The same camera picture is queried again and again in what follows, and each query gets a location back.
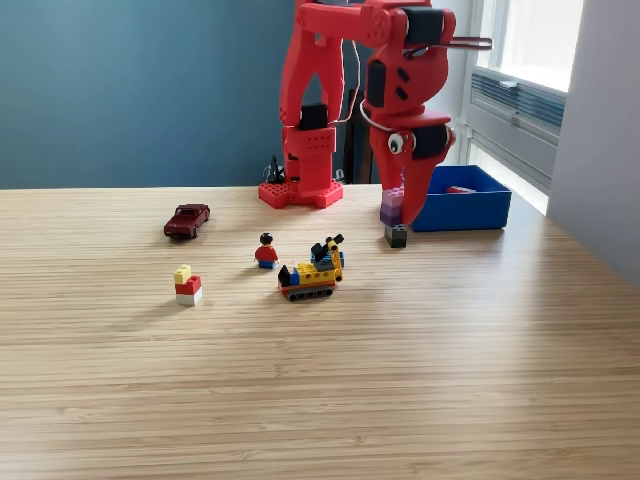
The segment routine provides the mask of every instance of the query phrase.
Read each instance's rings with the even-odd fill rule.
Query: blue wall
[[[292,21],[293,0],[1,0],[0,188],[257,184]]]

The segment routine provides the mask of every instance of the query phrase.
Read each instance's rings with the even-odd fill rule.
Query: dark red toy car
[[[173,218],[164,226],[164,234],[167,237],[196,238],[200,227],[209,220],[210,215],[211,210],[206,205],[180,205]]]

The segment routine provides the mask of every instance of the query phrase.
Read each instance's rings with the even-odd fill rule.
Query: white cable
[[[356,62],[358,63],[358,82],[356,85],[356,90],[353,93],[353,98],[351,99],[351,105],[349,106],[349,114],[347,115],[347,118],[343,120],[336,120],[335,122],[333,122],[334,124],[347,123],[349,120],[351,120],[351,115],[353,115],[353,107],[356,104],[358,92],[360,91],[360,55],[358,54],[358,47],[356,47],[356,42],[352,41],[351,44],[353,45],[353,53],[355,54]]]
[[[374,122],[373,120],[371,120],[369,118],[369,115],[367,115],[364,111],[364,100],[362,102],[360,102],[360,113],[362,114],[362,118],[364,118],[366,120],[366,122],[369,125],[372,125],[376,128],[379,128],[380,130],[384,130],[385,132],[393,132],[394,129],[393,128],[389,128],[389,127],[385,127],[384,125],[380,125],[379,123]]]

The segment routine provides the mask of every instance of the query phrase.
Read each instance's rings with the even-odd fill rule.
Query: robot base
[[[301,197],[292,189],[292,185],[287,183],[263,183],[258,188],[258,195],[265,203],[273,208],[284,208],[287,205],[313,205],[316,208],[327,208],[336,203],[344,195],[342,184],[331,181],[331,188],[319,195]]]

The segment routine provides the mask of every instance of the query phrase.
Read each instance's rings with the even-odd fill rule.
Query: purple block
[[[399,213],[390,214],[380,209],[380,221],[390,227],[402,225],[402,210],[400,210]]]
[[[404,201],[404,187],[392,188],[382,192],[382,204],[390,207],[402,206]]]
[[[392,207],[391,205],[387,205],[386,203],[383,203],[382,205],[380,205],[380,211],[391,216],[402,215],[402,205],[397,205],[395,207]]]

